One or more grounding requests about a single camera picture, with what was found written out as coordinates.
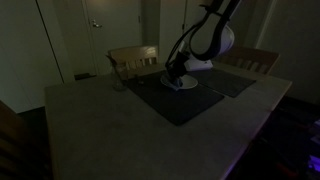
floor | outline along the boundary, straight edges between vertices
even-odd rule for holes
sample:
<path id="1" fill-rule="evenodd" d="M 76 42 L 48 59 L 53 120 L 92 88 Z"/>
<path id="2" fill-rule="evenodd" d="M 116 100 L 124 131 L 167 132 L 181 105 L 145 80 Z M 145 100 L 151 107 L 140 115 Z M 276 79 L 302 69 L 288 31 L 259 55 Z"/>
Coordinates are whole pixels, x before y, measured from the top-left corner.
<path id="1" fill-rule="evenodd" d="M 19 115 L 49 145 L 45 108 Z M 320 146 L 310 141 L 308 127 L 319 118 L 320 107 L 283 98 L 228 179 L 310 179 L 308 157 L 320 157 Z"/>

door handle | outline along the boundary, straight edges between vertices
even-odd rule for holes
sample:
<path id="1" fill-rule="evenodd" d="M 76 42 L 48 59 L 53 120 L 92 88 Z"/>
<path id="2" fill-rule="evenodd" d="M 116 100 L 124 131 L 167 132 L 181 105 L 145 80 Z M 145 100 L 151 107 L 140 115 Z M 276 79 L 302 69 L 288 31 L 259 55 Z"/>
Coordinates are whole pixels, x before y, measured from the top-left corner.
<path id="1" fill-rule="evenodd" d="M 97 24 L 95 19 L 93 19 L 91 22 L 92 22 L 92 27 L 94 27 L 94 28 L 102 28 L 102 25 Z"/>

gray tabletop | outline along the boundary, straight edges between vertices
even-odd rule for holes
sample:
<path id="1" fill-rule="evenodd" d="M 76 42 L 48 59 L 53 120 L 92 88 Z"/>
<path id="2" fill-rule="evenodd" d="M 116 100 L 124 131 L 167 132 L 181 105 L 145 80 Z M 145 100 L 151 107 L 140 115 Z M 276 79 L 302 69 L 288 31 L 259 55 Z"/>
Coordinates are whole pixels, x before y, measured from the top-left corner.
<path id="1" fill-rule="evenodd" d="M 46 89 L 54 176 L 81 179 L 223 179 L 291 82 L 228 65 L 256 79 L 177 127 L 108 76 Z"/>

black placemat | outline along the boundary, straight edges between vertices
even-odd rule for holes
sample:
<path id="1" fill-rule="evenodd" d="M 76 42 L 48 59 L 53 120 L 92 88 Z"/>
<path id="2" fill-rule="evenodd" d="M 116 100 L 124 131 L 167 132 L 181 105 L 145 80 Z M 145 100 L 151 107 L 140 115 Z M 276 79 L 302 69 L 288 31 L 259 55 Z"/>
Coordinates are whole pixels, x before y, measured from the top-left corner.
<path id="1" fill-rule="evenodd" d="M 129 80 L 127 85 L 131 91 L 175 125 L 186 123 L 224 98 L 203 85 L 175 92 L 162 85 L 162 74 L 164 72 L 139 77 L 144 82 L 143 85 L 139 85 L 136 79 Z"/>
<path id="2" fill-rule="evenodd" d="M 256 82 L 216 69 L 194 71 L 189 75 L 195 77 L 200 84 L 230 97 L 237 97 L 243 90 Z"/>

wooden chair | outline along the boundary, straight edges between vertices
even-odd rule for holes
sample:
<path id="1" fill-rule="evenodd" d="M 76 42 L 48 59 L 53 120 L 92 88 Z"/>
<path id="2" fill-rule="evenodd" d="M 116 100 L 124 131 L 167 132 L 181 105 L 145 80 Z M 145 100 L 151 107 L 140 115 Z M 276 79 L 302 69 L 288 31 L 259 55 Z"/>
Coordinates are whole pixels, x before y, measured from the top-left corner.
<path id="1" fill-rule="evenodd" d="M 245 47 L 232 47 L 228 52 L 213 60 L 249 71 L 269 74 L 278 57 L 279 54 L 274 52 Z"/>
<path id="2" fill-rule="evenodd" d="M 12 179 L 52 179 L 49 150 L 0 101 L 0 173 Z"/>
<path id="3" fill-rule="evenodd" d="M 158 62 L 157 46 L 134 46 L 108 52 L 113 67 L 122 80 L 151 74 L 164 69 Z"/>

